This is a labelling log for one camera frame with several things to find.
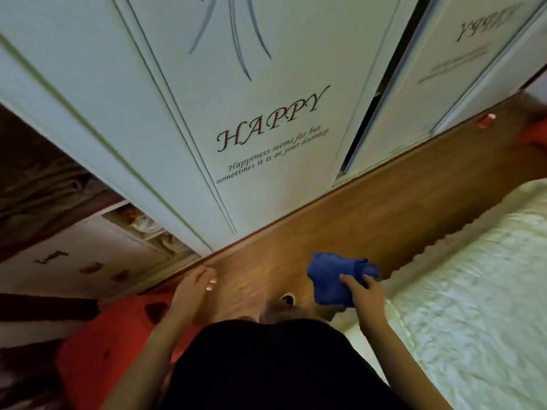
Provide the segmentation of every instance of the wood grain surface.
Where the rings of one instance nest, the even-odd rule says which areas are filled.
[[[210,258],[205,263],[219,279],[200,321],[257,317],[285,292],[316,308],[306,276],[314,252],[367,257],[388,278],[518,185],[547,177],[547,152],[514,143],[532,108],[527,98],[511,98],[493,108],[491,128],[478,128],[475,117]],[[155,291],[172,290],[180,279]]]

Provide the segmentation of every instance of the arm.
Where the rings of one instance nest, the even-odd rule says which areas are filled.
[[[148,410],[163,383],[181,332],[192,322],[215,270],[198,267],[177,286],[169,311],[154,328],[143,351],[108,395],[101,410]]]
[[[389,326],[383,286],[368,275],[364,278],[368,289],[352,276],[340,275],[351,290],[361,331],[393,391],[414,410],[453,410]]]

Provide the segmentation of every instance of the black shirt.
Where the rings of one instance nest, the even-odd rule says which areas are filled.
[[[408,409],[339,331],[320,321],[205,327],[177,361],[161,410]]]

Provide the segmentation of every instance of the decorative curved line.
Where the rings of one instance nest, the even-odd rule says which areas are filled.
[[[243,54],[241,53],[241,46],[239,43],[239,37],[237,35],[237,26],[236,26],[236,8],[234,0],[228,0],[228,8],[230,10],[230,27],[232,29],[232,41],[234,42],[234,48],[236,49],[237,59],[240,62],[241,68],[245,75],[252,81],[250,78],[247,67],[245,66],[245,61],[243,60]]]
[[[210,0],[209,5],[207,6],[207,11],[205,12],[205,18],[203,19],[203,23],[201,24],[200,31],[197,34],[196,39],[194,40],[194,44],[192,44],[192,47],[190,47],[189,54],[192,54],[194,52],[197,44],[200,42],[201,36],[204,34],[205,29],[209,25],[209,21],[211,20],[211,16],[213,15],[213,9],[215,8],[216,3],[217,0]]]
[[[254,7],[253,7],[253,0],[247,0],[247,5],[249,6],[249,14],[250,19],[253,21],[253,27],[254,32],[256,33],[256,37],[258,37],[258,41],[260,42],[260,46],[264,49],[268,57],[271,59],[270,52],[266,48],[266,45],[264,44],[264,40],[262,40],[262,36],[260,35],[260,30],[258,29],[258,23],[256,22],[256,15],[254,13]]]

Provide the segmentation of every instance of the blue cloth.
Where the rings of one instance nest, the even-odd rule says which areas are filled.
[[[343,305],[354,308],[350,290],[340,282],[340,275],[352,275],[366,288],[363,275],[379,280],[379,270],[367,259],[349,259],[334,253],[314,253],[308,267],[313,282],[313,296],[320,305]]]

